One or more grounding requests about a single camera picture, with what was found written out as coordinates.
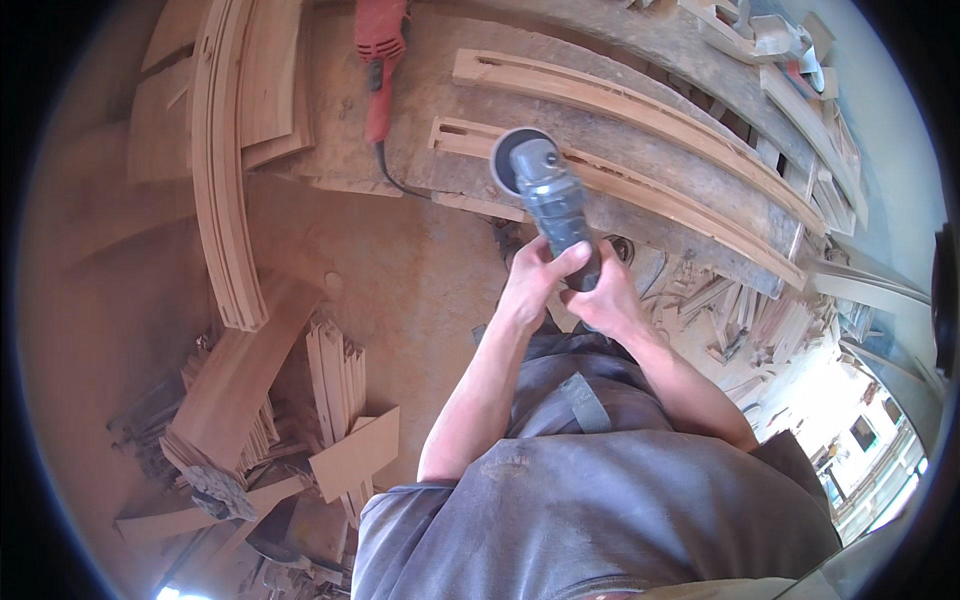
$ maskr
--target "person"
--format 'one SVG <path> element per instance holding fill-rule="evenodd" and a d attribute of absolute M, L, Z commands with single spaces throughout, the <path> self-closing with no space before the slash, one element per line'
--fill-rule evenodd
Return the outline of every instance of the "person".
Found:
<path fill-rule="evenodd" d="M 645 322 L 611 244 L 597 250 L 596 288 L 561 293 L 592 331 L 569 334 L 546 302 L 591 245 L 550 260 L 541 236 L 517 252 L 417 483 L 363 511 L 353 598 L 613 599 L 793 580 L 839 550 L 792 435 L 758 444 L 724 393 Z"/>

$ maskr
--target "angle grinder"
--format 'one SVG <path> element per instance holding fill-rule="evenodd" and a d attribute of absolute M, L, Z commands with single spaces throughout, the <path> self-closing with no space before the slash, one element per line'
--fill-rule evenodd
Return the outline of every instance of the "angle grinder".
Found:
<path fill-rule="evenodd" d="M 578 292 L 595 288 L 600 278 L 600 253 L 584 215 L 587 194 L 556 142 L 538 129 L 510 130 L 493 144 L 490 170 L 500 189 L 523 200 L 555 258 L 577 242 L 590 242 L 590 260 L 567 277 L 566 284 Z"/>

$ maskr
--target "person's right hand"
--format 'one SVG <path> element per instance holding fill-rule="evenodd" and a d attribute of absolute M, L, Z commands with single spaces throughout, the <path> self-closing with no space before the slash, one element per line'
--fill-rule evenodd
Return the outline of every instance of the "person's right hand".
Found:
<path fill-rule="evenodd" d="M 563 290 L 560 300 L 584 323 L 621 344 L 628 336 L 649 334 L 650 325 L 642 316 L 634 274 L 620 262 L 609 241 L 601 240 L 597 248 L 600 251 L 597 286 L 589 292 Z"/>

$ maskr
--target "power tool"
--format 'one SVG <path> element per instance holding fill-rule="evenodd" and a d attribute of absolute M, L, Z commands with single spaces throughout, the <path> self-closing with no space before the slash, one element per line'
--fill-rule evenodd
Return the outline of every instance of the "power tool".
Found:
<path fill-rule="evenodd" d="M 367 141 L 373 144 L 380 171 L 393 187 L 412 196 L 427 198 L 390 177 L 384 149 L 384 140 L 390 132 L 391 79 L 407 50 L 409 31 L 410 0 L 357 0 L 353 44 L 360 60 L 367 64 L 370 91 Z"/>
<path fill-rule="evenodd" d="M 554 257 L 577 242 L 590 242 L 590 260 L 567 277 L 566 284 L 578 292 L 595 288 L 600 278 L 600 253 L 584 215 L 587 194 L 557 143 L 538 129 L 510 130 L 493 144 L 490 170 L 500 189 L 523 200 L 537 229 L 549 240 Z"/>

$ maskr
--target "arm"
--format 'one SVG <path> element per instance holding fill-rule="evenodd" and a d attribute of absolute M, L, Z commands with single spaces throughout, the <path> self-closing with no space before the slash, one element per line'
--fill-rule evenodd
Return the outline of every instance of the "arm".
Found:
<path fill-rule="evenodd" d="M 643 319 L 633 275 L 610 242 L 598 247 L 602 266 L 597 287 L 585 293 L 564 290 L 566 307 L 630 352 L 677 431 L 719 438 L 744 452 L 756 449 L 756 436 L 736 405 Z"/>
<path fill-rule="evenodd" d="M 572 246 L 553 261 L 548 256 L 543 236 L 516 253 L 483 340 L 423 444 L 417 481 L 460 479 L 503 438 L 520 362 L 543 323 L 547 297 L 561 279 L 587 264 L 590 246 Z"/>

